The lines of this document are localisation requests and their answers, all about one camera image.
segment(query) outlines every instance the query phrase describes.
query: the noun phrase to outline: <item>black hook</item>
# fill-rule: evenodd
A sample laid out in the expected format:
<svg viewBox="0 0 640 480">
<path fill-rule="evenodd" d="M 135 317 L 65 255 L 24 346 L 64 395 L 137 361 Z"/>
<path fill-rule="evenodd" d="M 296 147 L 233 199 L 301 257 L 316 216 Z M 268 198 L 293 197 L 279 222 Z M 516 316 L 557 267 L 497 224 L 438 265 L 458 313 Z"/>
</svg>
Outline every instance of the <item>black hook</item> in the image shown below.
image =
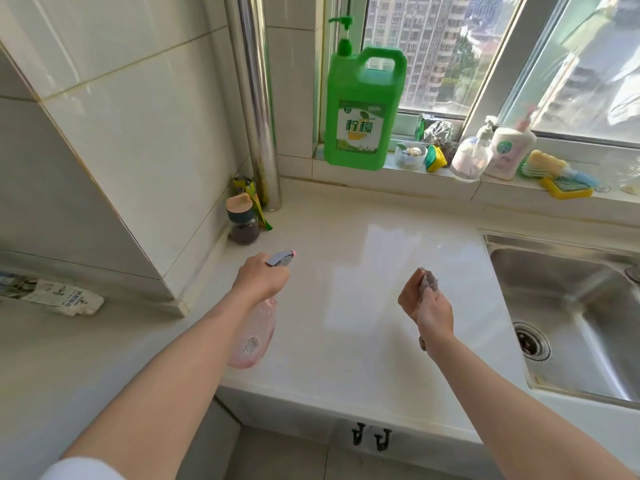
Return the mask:
<svg viewBox="0 0 640 480">
<path fill-rule="evenodd" d="M 358 446 L 362 443 L 362 435 L 364 434 L 364 427 L 366 424 L 358 423 L 358 429 L 352 429 L 353 431 L 353 446 Z"/>
<path fill-rule="evenodd" d="M 389 435 L 391 434 L 391 430 L 384 428 L 382 431 L 385 432 L 385 442 L 382 443 L 382 435 L 374 435 L 376 437 L 376 446 L 378 451 L 385 451 L 389 448 Z"/>
</svg>

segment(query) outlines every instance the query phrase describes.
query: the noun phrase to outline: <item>green plastic bottle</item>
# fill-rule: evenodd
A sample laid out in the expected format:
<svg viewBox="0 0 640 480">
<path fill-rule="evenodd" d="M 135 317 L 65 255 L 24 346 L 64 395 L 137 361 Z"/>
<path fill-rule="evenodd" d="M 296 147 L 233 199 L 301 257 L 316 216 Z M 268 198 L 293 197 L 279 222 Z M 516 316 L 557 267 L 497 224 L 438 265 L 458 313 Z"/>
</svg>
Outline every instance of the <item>green plastic bottle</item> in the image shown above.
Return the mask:
<svg viewBox="0 0 640 480">
<path fill-rule="evenodd" d="M 329 20 L 342 23 L 346 30 L 351 21 L 349 16 Z M 393 60 L 393 70 L 368 69 L 372 57 Z M 351 55 L 349 40 L 340 40 L 327 83 L 326 161 L 365 170 L 384 166 L 405 75 L 406 58 L 401 50 L 367 47 Z"/>
</svg>

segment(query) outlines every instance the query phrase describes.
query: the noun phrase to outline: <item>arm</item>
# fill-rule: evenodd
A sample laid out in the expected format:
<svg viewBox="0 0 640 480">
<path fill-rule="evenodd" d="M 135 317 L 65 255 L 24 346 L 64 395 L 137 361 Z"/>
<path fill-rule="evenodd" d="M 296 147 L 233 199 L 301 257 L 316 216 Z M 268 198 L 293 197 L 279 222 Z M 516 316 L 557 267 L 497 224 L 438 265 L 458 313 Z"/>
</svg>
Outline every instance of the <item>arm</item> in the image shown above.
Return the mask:
<svg viewBox="0 0 640 480">
<path fill-rule="evenodd" d="M 456 339 L 451 304 L 442 293 L 427 288 L 416 309 L 421 279 L 418 270 L 398 303 L 418 324 L 429 356 L 505 478 L 636 480 L 596 441 L 501 377 Z"/>
<path fill-rule="evenodd" d="M 104 461 L 127 480 L 173 479 L 216 392 L 244 317 L 289 279 L 284 266 L 247 259 L 236 282 L 172 341 L 64 453 Z"/>
</svg>

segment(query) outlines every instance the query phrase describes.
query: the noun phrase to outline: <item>green tree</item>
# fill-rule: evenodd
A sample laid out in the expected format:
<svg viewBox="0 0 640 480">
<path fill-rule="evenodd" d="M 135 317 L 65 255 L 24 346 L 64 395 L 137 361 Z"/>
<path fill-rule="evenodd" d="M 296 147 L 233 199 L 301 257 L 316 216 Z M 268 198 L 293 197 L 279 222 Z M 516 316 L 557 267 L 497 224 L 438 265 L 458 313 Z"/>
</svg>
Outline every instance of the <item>green tree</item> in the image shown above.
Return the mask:
<svg viewBox="0 0 640 480">
<path fill-rule="evenodd" d="M 444 80 L 438 92 L 438 102 L 448 102 L 455 99 L 456 85 L 461 80 L 472 80 L 478 67 L 478 57 L 474 53 L 474 46 L 466 35 L 458 37 L 453 48 L 453 56 L 449 68 L 445 72 Z"/>
</svg>

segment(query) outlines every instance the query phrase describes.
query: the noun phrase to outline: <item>pink spray bottle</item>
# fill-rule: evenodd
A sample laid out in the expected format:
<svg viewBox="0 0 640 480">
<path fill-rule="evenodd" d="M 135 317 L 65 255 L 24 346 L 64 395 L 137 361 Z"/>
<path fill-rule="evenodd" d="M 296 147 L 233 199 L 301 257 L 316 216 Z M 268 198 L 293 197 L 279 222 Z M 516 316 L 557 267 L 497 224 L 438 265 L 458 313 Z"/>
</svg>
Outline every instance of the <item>pink spray bottle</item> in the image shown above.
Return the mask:
<svg viewBox="0 0 640 480">
<path fill-rule="evenodd" d="M 295 255 L 295 251 L 281 251 L 267 259 L 266 263 L 269 266 L 286 266 Z M 277 306 L 276 298 L 272 297 L 261 301 L 249 312 L 244 327 L 236 338 L 229 366 L 248 369 L 264 357 L 276 327 Z"/>
</svg>

